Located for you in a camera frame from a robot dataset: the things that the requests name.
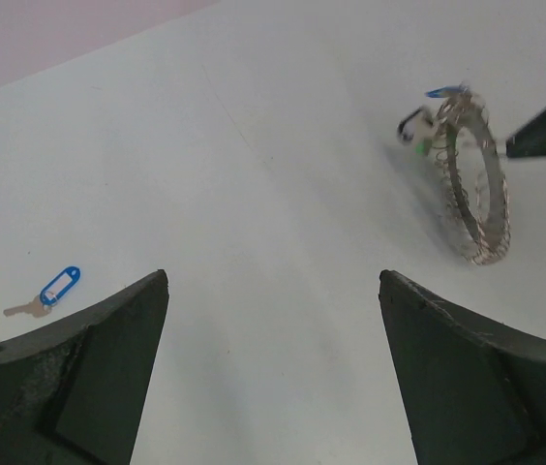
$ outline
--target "key ring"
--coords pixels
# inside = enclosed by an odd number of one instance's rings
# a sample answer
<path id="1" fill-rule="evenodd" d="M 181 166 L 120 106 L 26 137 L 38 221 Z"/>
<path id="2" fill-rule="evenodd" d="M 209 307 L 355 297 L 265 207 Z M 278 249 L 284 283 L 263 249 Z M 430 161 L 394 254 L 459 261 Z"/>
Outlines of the key ring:
<path id="1" fill-rule="evenodd" d="M 402 144 L 413 145 L 417 153 L 432 158 L 440 171 L 447 219 L 462 239 L 459 252 L 474 264 L 496 263 L 509 250 L 509 194 L 485 105 L 465 85 L 443 87 L 426 95 L 445 101 L 435 116 L 429 108 L 421 107 L 405 118 L 398 126 L 398 137 Z M 456 148 L 463 129 L 473 136 L 484 162 L 484 170 L 475 180 L 476 216 L 470 211 L 458 166 L 458 158 L 465 156 Z"/>

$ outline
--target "key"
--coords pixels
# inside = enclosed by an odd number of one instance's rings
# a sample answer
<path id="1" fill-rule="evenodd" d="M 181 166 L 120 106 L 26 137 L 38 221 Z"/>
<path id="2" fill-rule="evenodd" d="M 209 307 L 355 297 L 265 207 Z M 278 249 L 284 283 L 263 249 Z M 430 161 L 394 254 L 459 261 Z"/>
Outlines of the key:
<path id="1" fill-rule="evenodd" d="M 29 303 L 4 310 L 5 317 L 11 317 L 12 315 L 16 315 L 18 313 L 27 313 L 28 315 L 32 315 L 34 318 L 40 318 L 49 315 L 51 313 L 51 307 L 43 305 L 40 296 L 36 295 Z"/>

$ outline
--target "white table surface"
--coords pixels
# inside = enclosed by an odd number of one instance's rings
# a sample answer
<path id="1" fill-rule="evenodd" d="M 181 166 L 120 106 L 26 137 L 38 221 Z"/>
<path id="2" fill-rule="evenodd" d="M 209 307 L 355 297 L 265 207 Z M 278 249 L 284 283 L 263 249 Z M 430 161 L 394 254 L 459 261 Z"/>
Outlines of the white table surface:
<path id="1" fill-rule="evenodd" d="M 463 79 L 499 136 L 540 111 L 546 2 L 222 0 L 1 87 L 0 340 L 163 268 L 134 464 L 415 463 L 383 269 L 546 338 L 546 160 L 506 164 L 511 251 L 472 267 L 395 140 Z"/>

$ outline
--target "blue plastic clip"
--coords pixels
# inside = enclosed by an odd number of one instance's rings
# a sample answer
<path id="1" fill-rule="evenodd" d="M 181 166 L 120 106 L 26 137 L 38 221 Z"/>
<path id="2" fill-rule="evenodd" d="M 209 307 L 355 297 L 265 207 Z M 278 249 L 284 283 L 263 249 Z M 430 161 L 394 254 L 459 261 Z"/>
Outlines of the blue plastic clip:
<path id="1" fill-rule="evenodd" d="M 41 303 L 47 306 L 58 303 L 58 300 L 79 281 L 79 276 L 81 276 L 81 271 L 76 266 L 65 268 L 43 288 L 39 294 Z"/>
<path id="2" fill-rule="evenodd" d="M 440 89 L 426 92 L 426 97 L 430 97 L 431 99 L 444 99 L 450 97 L 452 94 L 460 94 L 464 91 L 465 87 L 462 85 L 447 85 L 445 87 L 441 87 Z"/>

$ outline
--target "key chain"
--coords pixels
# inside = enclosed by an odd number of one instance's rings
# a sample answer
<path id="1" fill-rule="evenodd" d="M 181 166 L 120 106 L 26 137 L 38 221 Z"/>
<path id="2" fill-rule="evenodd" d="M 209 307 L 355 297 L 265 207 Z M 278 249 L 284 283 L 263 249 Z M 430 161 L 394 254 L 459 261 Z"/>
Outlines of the key chain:
<path id="1" fill-rule="evenodd" d="M 76 266 L 69 266 L 49 281 L 35 297 L 25 305 L 7 308 L 4 310 L 6 317 L 18 313 L 27 313 L 35 318 L 44 317 L 51 313 L 51 309 L 62 297 L 79 281 L 81 271 Z"/>

